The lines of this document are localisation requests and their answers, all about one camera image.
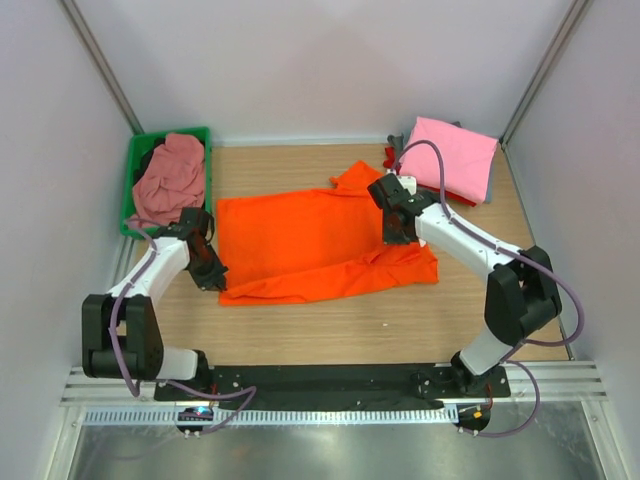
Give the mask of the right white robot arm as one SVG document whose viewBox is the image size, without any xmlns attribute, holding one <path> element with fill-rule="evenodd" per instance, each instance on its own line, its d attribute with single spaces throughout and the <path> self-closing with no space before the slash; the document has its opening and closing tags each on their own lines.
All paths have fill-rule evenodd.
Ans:
<svg viewBox="0 0 640 480">
<path fill-rule="evenodd" d="M 382 212 L 383 241 L 424 243 L 444 250 L 485 284 L 484 327 L 451 359 L 459 394 L 481 391 L 499 364 L 562 310 L 547 253 L 500 241 L 458 215 L 431 193 L 410 189 L 389 173 L 367 187 Z"/>
</svg>

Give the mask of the orange t shirt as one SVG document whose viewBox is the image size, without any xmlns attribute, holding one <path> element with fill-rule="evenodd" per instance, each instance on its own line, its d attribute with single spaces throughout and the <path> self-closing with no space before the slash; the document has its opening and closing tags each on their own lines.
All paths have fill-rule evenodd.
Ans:
<svg viewBox="0 0 640 480">
<path fill-rule="evenodd" d="M 229 271 L 222 306 L 303 304 L 436 284 L 438 259 L 418 243 L 387 245 L 357 161 L 314 188 L 217 203 L 219 255 Z"/>
</svg>

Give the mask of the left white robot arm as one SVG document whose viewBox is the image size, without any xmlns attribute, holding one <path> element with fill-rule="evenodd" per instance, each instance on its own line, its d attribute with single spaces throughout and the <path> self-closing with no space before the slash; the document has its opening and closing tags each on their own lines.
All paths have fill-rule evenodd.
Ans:
<svg viewBox="0 0 640 480">
<path fill-rule="evenodd" d="M 206 355 L 164 344 L 155 307 L 183 271 L 201 291 L 226 290 L 226 273 L 211 238 L 214 218 L 206 210 L 184 208 L 179 220 L 142 231 L 148 249 L 119 283 L 91 294 L 81 307 L 82 368 L 90 378 L 122 379 L 137 395 L 143 381 L 177 381 L 189 399 L 212 387 Z"/>
</svg>

